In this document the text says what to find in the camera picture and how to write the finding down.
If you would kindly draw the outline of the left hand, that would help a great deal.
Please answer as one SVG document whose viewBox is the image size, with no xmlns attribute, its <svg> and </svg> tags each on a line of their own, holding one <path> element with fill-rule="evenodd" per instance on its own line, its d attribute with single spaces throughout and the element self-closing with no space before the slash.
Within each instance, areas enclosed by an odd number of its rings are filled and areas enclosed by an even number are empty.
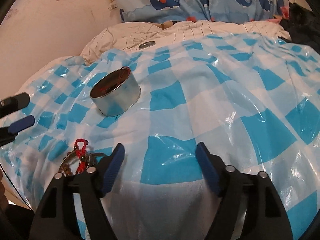
<svg viewBox="0 0 320 240">
<path fill-rule="evenodd" d="M 0 171 L 0 207 L 3 211 L 8 208 L 9 202 L 7 197 L 5 196 L 5 187 L 2 183 L 3 174 Z"/>
</svg>

